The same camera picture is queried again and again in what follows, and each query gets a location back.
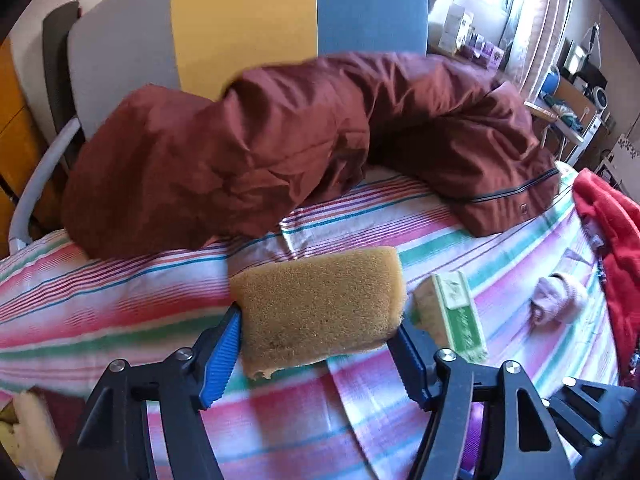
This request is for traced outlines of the red fleece garment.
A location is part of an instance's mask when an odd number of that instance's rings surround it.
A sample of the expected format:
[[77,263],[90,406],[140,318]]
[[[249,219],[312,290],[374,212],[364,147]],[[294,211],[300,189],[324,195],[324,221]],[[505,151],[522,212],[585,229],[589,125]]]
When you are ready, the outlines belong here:
[[639,205],[588,169],[575,179],[573,197],[582,223],[594,224],[604,243],[604,294],[618,374],[626,377],[639,349]]

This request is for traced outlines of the yellow sponge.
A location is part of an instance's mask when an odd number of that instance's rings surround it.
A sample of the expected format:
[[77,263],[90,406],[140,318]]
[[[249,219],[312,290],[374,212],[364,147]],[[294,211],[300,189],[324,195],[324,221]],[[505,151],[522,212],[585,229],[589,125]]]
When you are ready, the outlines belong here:
[[397,332],[407,300],[393,247],[255,266],[231,278],[230,292],[250,378],[378,348]]

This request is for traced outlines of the maroon jacket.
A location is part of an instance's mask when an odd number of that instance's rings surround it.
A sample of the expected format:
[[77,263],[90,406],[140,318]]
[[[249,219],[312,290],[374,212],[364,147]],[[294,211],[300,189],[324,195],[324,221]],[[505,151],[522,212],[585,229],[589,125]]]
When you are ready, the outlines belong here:
[[216,101],[129,93],[82,148],[62,222],[91,258],[194,250],[261,237],[367,166],[424,182],[475,236],[539,216],[560,186],[509,81],[440,55],[350,52],[252,68]]

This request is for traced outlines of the wooden desk with clutter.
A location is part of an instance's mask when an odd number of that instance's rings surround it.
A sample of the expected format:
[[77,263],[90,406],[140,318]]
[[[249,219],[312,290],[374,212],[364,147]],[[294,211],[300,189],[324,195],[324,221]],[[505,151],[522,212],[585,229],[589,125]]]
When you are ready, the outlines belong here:
[[566,142],[563,159],[582,169],[605,170],[633,196],[639,194],[639,62],[614,23],[597,0],[572,0],[564,27],[564,36],[556,44],[555,58],[538,68],[540,76],[560,71],[561,51],[570,40],[582,38],[587,28],[600,25],[602,61],[600,71],[608,81],[605,114],[612,122],[602,122],[596,133],[578,146]]

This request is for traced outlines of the small green white box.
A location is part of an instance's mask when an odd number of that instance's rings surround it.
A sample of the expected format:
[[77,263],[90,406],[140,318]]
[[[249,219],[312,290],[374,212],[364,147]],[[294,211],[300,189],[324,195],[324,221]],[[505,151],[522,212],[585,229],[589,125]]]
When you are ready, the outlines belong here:
[[416,326],[438,348],[449,348],[470,363],[482,364],[488,350],[468,281],[460,271],[432,273],[413,292]]

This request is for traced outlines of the grey yellow blue chair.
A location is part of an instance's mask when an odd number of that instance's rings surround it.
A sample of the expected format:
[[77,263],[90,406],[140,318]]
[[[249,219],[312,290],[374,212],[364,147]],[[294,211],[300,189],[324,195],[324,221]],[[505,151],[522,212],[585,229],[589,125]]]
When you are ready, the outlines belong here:
[[145,84],[215,99],[244,68],[344,51],[424,52],[430,0],[29,0],[9,32],[48,148],[9,227],[10,252],[53,169]]

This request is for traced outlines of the purple snack pouch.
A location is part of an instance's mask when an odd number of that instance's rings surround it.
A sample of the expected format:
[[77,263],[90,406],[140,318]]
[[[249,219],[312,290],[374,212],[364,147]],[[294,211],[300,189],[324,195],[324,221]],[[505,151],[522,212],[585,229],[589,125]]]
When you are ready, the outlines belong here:
[[473,402],[470,411],[468,429],[466,430],[461,468],[472,471],[480,455],[480,440],[484,422],[484,404]]

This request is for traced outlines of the pink rolled sock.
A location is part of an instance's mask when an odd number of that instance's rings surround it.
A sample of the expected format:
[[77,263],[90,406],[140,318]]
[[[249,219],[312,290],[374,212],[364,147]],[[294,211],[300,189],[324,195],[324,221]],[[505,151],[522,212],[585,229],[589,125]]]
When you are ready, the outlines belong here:
[[573,324],[586,310],[589,296],[585,285],[573,275],[556,272],[541,278],[530,298],[536,326]]

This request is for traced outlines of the maroon gold storage box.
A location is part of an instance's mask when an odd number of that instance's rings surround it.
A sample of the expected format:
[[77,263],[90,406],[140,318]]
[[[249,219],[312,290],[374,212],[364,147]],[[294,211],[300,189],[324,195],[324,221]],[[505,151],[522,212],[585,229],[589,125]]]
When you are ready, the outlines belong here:
[[85,408],[82,396],[32,387],[1,408],[1,444],[27,479],[53,479]]

